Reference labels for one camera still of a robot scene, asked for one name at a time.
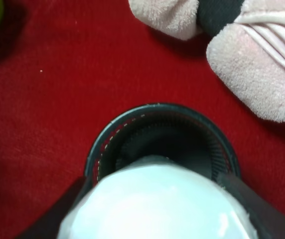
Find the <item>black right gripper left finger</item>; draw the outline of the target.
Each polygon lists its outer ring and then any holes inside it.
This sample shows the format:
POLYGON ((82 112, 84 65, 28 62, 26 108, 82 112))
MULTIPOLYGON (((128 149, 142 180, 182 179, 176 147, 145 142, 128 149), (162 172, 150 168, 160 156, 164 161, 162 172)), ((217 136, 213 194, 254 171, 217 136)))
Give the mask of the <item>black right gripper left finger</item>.
POLYGON ((90 177, 79 177, 54 205, 32 225, 16 236, 17 239, 55 239, 64 217, 93 188, 90 177))

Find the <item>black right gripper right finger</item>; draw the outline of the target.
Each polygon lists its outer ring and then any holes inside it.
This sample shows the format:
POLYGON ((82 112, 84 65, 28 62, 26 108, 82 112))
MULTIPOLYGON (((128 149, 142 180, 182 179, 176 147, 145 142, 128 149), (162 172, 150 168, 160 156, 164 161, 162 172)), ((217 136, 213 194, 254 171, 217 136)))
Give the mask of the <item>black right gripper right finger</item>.
POLYGON ((234 196, 250 215, 261 239, 285 239, 285 215, 267 203, 240 178, 220 173, 217 183, 234 196))

